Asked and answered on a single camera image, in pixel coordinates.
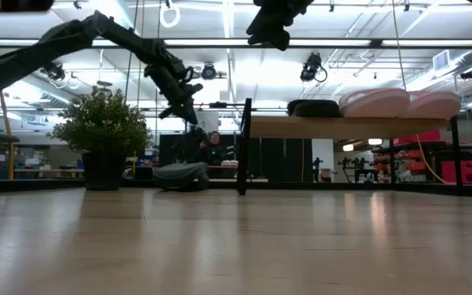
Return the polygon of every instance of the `robotic arm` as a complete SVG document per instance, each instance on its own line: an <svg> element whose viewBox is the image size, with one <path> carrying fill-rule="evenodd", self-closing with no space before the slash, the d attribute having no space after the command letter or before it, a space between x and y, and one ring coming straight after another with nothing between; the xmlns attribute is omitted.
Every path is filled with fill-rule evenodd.
<svg viewBox="0 0 472 295"><path fill-rule="evenodd" d="M130 50L147 64L144 76L150 76L169 101L170 107L160 114L161 119L173 114L197 124L192 96L203 86L188 84L192 67L185 68L179 58L166 50L162 41L143 39L99 11L85 20L55 26L36 44L0 57L0 91L58 57L91 48L93 40L99 36Z"/></svg>

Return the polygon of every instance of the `ceiling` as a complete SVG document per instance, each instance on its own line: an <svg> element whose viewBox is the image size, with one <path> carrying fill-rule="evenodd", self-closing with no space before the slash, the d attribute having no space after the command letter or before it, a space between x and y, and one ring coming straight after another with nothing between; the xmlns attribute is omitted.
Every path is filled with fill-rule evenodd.
<svg viewBox="0 0 472 295"><path fill-rule="evenodd" d="M257 13L251 0L174 0L180 7L177 25L166 28L160 25L160 1L139 0L57 0L53 9L42 14L0 15L0 39L39 39L49 28L68 20L83 20L95 9L114 16L122 25L136 24L135 31L144 38L162 39L224 39L247 38L245 30ZM364 38L393 39L396 30L393 7L390 0L335 0L334 12L329 12L328 0L315 0L304 16L298 16L287 28L293 38ZM411 9L398 6L396 13L399 37L402 39L472 39L472 5L461 0L411 0ZM173 11L165 12L171 22ZM12 51L0 48L0 55ZM300 97L314 99L339 99L347 92L376 87L399 87L402 72L398 50L393 49L300 49L285 52L276 49L240 48L184 48L170 49L186 66L213 63L218 71L229 72L231 66L234 102L253 98L260 107L284 107L286 102ZM431 67L433 57L442 49L402 50L403 74L406 79ZM311 52L319 52L329 78L323 84L302 83L299 76L303 63ZM38 71L25 82L53 97L70 99L76 94L88 93L96 81L113 83L112 88L124 89L129 75L127 99L131 104L153 107L158 100L165 106L165 99L157 95L154 83L143 78L144 65L124 49L87 49L60 57L59 62L77 79L65 79L52 85ZM229 81L198 81L205 84L197 96L197 102L229 102ZM22 101L8 99L9 107L29 107Z"/></svg>

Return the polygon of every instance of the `potted plant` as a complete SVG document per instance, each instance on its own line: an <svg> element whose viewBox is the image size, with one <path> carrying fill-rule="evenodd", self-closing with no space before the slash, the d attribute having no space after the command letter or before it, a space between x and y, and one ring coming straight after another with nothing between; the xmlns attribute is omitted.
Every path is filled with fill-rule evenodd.
<svg viewBox="0 0 472 295"><path fill-rule="evenodd" d="M144 151L151 144L151 130L137 108L123 103L121 90L93 87L90 94L79 95L59 116L53 138L68 143L83 154L88 190L117 190L125 170L125 159Z"/></svg>

